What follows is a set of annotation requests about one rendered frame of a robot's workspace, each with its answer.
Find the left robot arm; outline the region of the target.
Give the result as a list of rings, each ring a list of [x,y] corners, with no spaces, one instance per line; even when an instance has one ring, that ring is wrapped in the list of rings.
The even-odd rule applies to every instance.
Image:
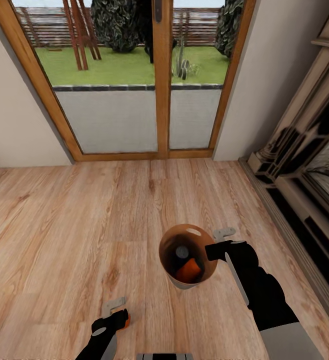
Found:
[[[129,319],[127,309],[112,313],[111,310],[125,305],[126,297],[120,297],[102,305],[102,318],[91,325],[92,335],[88,345],[77,356],[76,360],[113,360],[118,347],[115,332],[125,327]]]

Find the trash can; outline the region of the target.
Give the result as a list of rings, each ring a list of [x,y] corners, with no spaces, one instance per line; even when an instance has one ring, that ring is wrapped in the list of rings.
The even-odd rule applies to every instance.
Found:
[[[187,229],[195,229],[201,236],[188,232]],[[188,290],[208,280],[216,271],[219,260],[209,261],[205,246],[215,244],[215,241],[208,232],[192,224],[178,224],[165,232],[160,240],[158,254],[160,263],[170,278],[171,282],[182,290]],[[189,250],[189,259],[199,258],[204,265],[203,273],[192,283],[186,284],[176,278],[176,271],[173,267],[174,253],[178,246],[185,246]]]

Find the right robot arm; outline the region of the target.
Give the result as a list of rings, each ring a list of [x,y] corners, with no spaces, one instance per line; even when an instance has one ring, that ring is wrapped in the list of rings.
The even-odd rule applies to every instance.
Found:
[[[233,227],[213,231],[214,244],[206,245],[209,261],[226,261],[248,309],[252,310],[270,360],[325,360],[303,328],[278,280],[259,266],[247,241],[225,241]]]

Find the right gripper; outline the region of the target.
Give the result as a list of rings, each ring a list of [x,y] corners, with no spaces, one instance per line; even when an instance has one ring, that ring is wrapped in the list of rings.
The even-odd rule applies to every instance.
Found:
[[[209,261],[214,261],[214,260],[218,260],[221,259],[223,261],[225,261],[222,256],[221,256],[221,248],[223,245],[225,245],[228,242],[232,242],[232,240],[227,240],[224,242],[219,242],[219,243],[214,243],[211,245],[206,245],[205,246],[205,251],[206,251],[206,255]]]

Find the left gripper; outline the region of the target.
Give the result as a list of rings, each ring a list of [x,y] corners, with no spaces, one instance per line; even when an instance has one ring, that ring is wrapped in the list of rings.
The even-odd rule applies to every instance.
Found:
[[[110,317],[107,317],[105,319],[99,318],[94,321],[94,323],[91,325],[92,333],[95,332],[95,330],[102,326],[105,323],[111,323],[115,331],[122,330],[125,327],[125,321],[129,319],[128,311],[127,309],[119,310],[115,313],[112,313]]]

